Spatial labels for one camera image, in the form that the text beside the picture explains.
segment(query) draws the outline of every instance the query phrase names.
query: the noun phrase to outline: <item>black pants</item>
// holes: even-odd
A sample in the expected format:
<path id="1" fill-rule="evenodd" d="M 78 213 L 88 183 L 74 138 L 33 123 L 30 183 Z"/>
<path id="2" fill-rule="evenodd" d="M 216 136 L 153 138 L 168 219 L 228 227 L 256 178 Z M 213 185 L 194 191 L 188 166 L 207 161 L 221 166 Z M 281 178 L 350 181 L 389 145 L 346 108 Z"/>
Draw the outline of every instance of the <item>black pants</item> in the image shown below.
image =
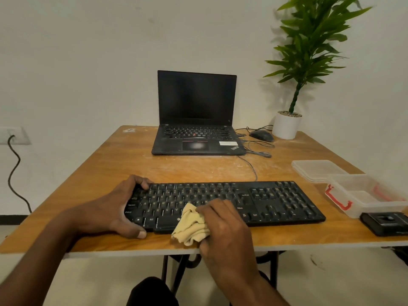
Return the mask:
<path id="1" fill-rule="evenodd" d="M 268 277 L 259 272 L 263 278 Z M 126 306 L 179 306 L 168 286 L 157 277 L 149 277 L 133 288 Z"/>

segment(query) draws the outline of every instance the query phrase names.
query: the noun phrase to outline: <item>yellow cloth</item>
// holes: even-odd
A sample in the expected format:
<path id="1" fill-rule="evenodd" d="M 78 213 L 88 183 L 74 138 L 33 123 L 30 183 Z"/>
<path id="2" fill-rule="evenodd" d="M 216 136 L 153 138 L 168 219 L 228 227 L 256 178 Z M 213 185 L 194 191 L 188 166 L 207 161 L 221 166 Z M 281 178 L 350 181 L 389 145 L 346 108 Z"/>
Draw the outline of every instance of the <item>yellow cloth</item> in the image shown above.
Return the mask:
<path id="1" fill-rule="evenodd" d="M 179 243 L 184 243 L 186 246 L 191 246 L 194 241 L 201 242 L 210 235 L 204 217 L 197 213 L 195 209 L 194 205 L 187 203 L 178 225 L 171 233 L 172 238 L 177 239 Z"/>

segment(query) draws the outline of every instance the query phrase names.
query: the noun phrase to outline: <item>plastic container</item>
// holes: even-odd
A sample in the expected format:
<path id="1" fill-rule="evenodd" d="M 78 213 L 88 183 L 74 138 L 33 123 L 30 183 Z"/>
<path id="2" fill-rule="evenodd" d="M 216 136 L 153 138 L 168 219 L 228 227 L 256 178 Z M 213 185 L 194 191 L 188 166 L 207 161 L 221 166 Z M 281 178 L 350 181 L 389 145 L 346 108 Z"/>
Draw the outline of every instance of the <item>plastic container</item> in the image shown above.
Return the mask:
<path id="1" fill-rule="evenodd" d="M 351 218 L 361 213 L 402 211 L 408 206 L 404 196 L 367 174 L 329 175 L 325 194 Z"/>
<path id="2" fill-rule="evenodd" d="M 329 160 L 296 160 L 292 166 L 307 181 L 327 183 L 329 174 L 348 174 Z"/>

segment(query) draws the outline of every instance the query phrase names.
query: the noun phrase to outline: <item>tiled floor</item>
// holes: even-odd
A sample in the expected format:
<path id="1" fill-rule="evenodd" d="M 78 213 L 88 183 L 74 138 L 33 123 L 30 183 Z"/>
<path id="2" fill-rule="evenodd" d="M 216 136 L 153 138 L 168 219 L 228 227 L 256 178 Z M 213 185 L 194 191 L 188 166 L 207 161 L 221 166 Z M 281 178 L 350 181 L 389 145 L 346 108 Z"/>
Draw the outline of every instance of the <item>tiled floor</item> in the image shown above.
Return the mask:
<path id="1" fill-rule="evenodd" d="M 0 239 L 12 229 L 0 226 Z M 0 256 L 0 279 L 17 261 Z M 125 306 L 135 284 L 160 277 L 161 262 L 161 256 L 64 260 L 45 305 Z M 268 265 L 259 268 L 267 272 Z M 292 306 L 408 305 L 408 267 L 389 249 L 288 251 L 279 257 L 278 289 Z M 203 263 L 186 270 L 177 298 L 180 306 L 228 305 Z"/>

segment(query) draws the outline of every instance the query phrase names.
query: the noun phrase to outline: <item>black keyboard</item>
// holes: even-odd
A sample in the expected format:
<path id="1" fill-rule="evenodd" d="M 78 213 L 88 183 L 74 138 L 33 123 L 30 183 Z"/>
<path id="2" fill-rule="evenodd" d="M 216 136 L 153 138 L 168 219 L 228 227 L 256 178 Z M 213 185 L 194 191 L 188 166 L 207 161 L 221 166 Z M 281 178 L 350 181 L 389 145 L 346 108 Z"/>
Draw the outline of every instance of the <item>black keyboard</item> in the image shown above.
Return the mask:
<path id="1" fill-rule="evenodd" d="M 165 138 L 206 138 L 232 140 L 227 126 L 164 126 Z"/>
<path id="2" fill-rule="evenodd" d="M 200 206 L 215 198 L 231 200 L 248 226 L 326 220 L 294 181 L 151 184 L 149 190 L 137 185 L 125 216 L 148 232 L 171 233 L 187 203 Z"/>

